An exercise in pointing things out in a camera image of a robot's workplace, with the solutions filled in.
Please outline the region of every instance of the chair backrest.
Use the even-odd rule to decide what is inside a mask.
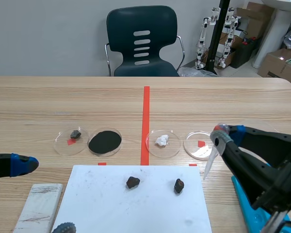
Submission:
[[[168,6],[121,8],[107,17],[110,49],[123,54],[123,64],[160,59],[160,49],[174,44],[177,30],[177,15]]]

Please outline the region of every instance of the red tape line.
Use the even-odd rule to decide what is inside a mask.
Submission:
[[[146,148],[146,137],[150,129],[150,87],[144,87],[144,109],[142,113],[141,158],[140,165],[149,165],[149,151]]]

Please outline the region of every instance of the black pole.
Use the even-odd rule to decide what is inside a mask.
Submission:
[[[230,0],[221,0],[220,1],[219,7],[221,8],[221,11],[220,11],[219,19],[216,22],[214,29],[213,29],[211,44],[209,47],[209,53],[208,53],[208,57],[207,57],[206,67],[205,67],[205,70],[208,70],[208,71],[215,73],[215,74],[216,74],[216,72],[214,71],[214,61],[215,61],[215,56],[217,54],[221,33],[222,33],[225,19],[226,19],[226,14],[227,14],[228,7],[229,7],[229,1]]]

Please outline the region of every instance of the gray floor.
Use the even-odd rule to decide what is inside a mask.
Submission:
[[[240,78],[259,78],[257,74],[258,69],[252,67],[253,59],[243,64],[241,67],[234,69],[232,67],[226,67],[225,69],[216,69],[215,71],[220,77],[240,77]]]

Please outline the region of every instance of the black powder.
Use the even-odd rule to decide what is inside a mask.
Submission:
[[[102,131],[89,142],[88,148],[97,154],[106,154],[120,146],[122,138],[116,132]]]

